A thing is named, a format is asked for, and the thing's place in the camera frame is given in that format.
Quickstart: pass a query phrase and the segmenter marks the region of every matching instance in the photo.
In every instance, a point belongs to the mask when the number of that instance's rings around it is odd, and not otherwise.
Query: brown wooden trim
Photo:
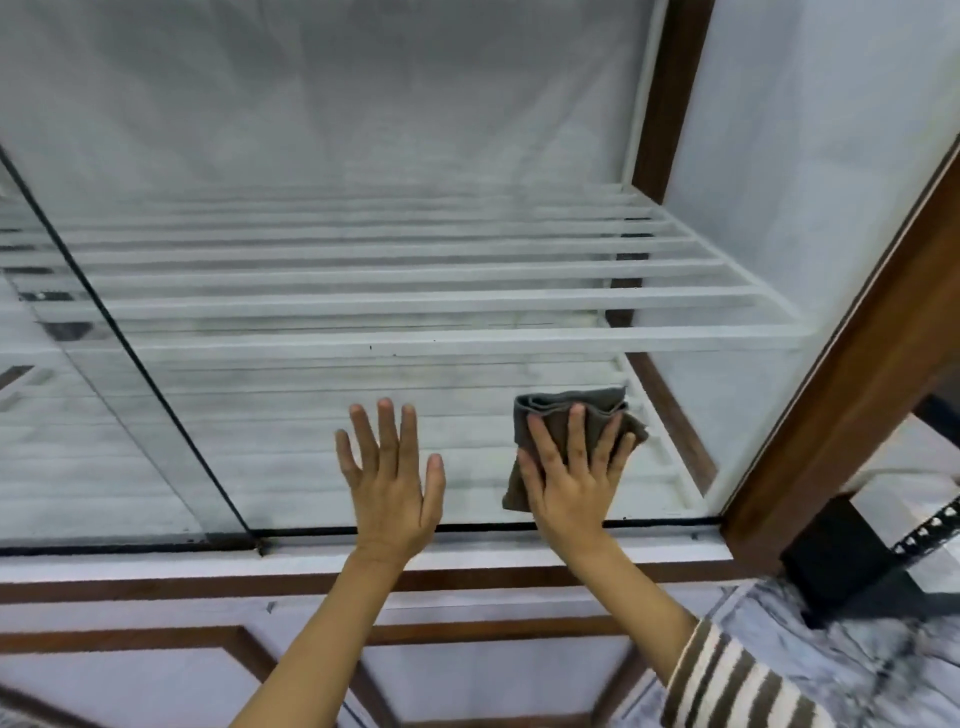
[[[0,655],[209,648],[225,650],[260,682],[265,681],[276,667],[274,657],[247,628],[235,625],[0,634]]]
[[[122,652],[137,649],[200,649],[221,647],[236,627],[160,627],[97,629],[80,632],[15,632],[0,634],[0,654]]]
[[[350,678],[349,689],[364,710],[370,714],[377,728],[399,728],[400,721],[396,719],[394,710],[384,697],[383,691],[373,680],[367,666],[363,664],[363,660],[357,661],[353,677]]]
[[[26,365],[10,367],[6,372],[0,374],[0,389],[10,386],[22,376],[27,374],[27,372],[29,372],[31,369],[33,369],[33,367]]]
[[[662,203],[707,39],[713,0],[670,0],[636,153],[634,187]]]
[[[86,718],[45,703],[25,692],[0,685],[0,706],[52,728],[103,728]]]
[[[725,513],[742,563],[774,568],[960,353],[960,158],[943,169]]]
[[[650,402],[654,405],[667,435],[677,446],[677,451],[686,465],[686,469],[693,477],[697,489],[705,494],[717,475],[717,467],[704,447],[703,441],[686,417],[680,403],[673,396],[670,387],[660,375],[660,370],[654,364],[648,353],[628,353],[627,359],[636,372],[636,378],[643,385]]]
[[[367,646],[482,643],[622,634],[620,625],[608,616],[383,624],[373,628],[367,638]]]
[[[267,682],[276,667],[276,658],[246,627],[233,627],[233,632],[220,645],[227,654],[247,669],[261,683]]]
[[[518,716],[470,718],[467,720],[424,720],[404,723],[403,728],[587,728],[589,716]]]
[[[668,562],[638,566],[647,576],[661,584],[733,581],[760,576],[760,572],[734,560]],[[336,577],[335,573],[319,573],[0,584],[0,604],[323,595],[330,591]],[[570,587],[579,584],[566,567],[447,569],[405,571],[397,581],[395,591],[523,589]]]
[[[627,698],[630,691],[636,687],[647,669],[649,669],[647,661],[636,649],[636,645],[631,643],[630,650],[623,658],[623,662],[620,663],[620,666],[604,687],[603,692],[600,693],[600,697],[594,703],[593,710],[590,711],[590,725],[604,726],[610,723],[613,713],[620,707],[620,703]]]

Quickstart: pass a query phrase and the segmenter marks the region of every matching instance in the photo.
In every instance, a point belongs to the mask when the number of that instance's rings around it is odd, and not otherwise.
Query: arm
[[[603,529],[613,494],[634,449],[627,433],[612,452],[619,416],[604,430],[588,462],[585,410],[570,408],[568,466],[543,420],[530,416],[546,483],[537,464],[523,449],[517,451],[530,507],[543,538],[606,607],[664,685],[670,680],[697,619],[638,569]]]
[[[443,512],[443,460],[430,456],[421,494],[416,411],[403,406],[398,438],[393,403],[379,401],[377,414],[379,447],[363,407],[350,408],[362,469],[347,433],[336,435],[357,518],[356,548],[317,614],[231,728],[334,725],[373,621],[406,563],[433,538]]]

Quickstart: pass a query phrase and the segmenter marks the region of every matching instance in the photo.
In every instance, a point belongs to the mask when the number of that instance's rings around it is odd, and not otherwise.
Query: striped sleeve
[[[704,619],[667,686],[664,728],[834,728],[827,712]]]

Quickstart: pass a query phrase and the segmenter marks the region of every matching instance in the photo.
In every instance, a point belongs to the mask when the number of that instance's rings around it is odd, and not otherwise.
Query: cleaning rag
[[[607,389],[593,389],[588,391],[563,392],[559,395],[531,394],[520,395],[514,400],[514,441],[537,461],[540,473],[543,465],[537,453],[537,445],[527,424],[527,415],[535,414],[543,417],[550,437],[553,438],[561,457],[566,463],[566,429],[570,417],[570,407],[581,402],[586,408],[584,429],[586,431],[587,457],[593,456],[600,435],[604,427],[618,412],[623,413],[620,420],[620,429],[616,434],[616,443],[613,451],[620,444],[620,440],[628,432],[633,432],[636,444],[647,439],[647,430],[643,423],[627,411],[625,397],[627,390],[624,387],[610,387]],[[514,463],[510,473],[510,482],[507,493],[503,497],[503,507],[508,511],[530,512],[530,503],[527,500],[527,491],[523,486],[519,463]]]

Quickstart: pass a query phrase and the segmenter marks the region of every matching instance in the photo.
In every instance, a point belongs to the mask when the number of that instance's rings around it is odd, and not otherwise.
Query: hand
[[[570,407],[566,445],[569,469],[543,420],[536,415],[527,417],[546,473],[545,486],[533,457],[524,449],[516,452],[537,529],[572,569],[575,562],[610,542],[603,521],[636,442],[634,433],[628,432],[611,460],[620,428],[621,416],[616,415],[604,428],[592,462],[588,462],[585,416],[582,404]]]
[[[433,539],[444,512],[444,461],[438,454],[430,455],[426,491],[421,493],[417,410],[412,404],[403,405],[398,439],[394,404],[380,400],[376,411],[379,447],[366,410],[359,404],[350,407],[363,468],[353,460],[349,435],[342,429],[336,434],[337,460],[350,486],[357,518],[355,553],[402,570]]]

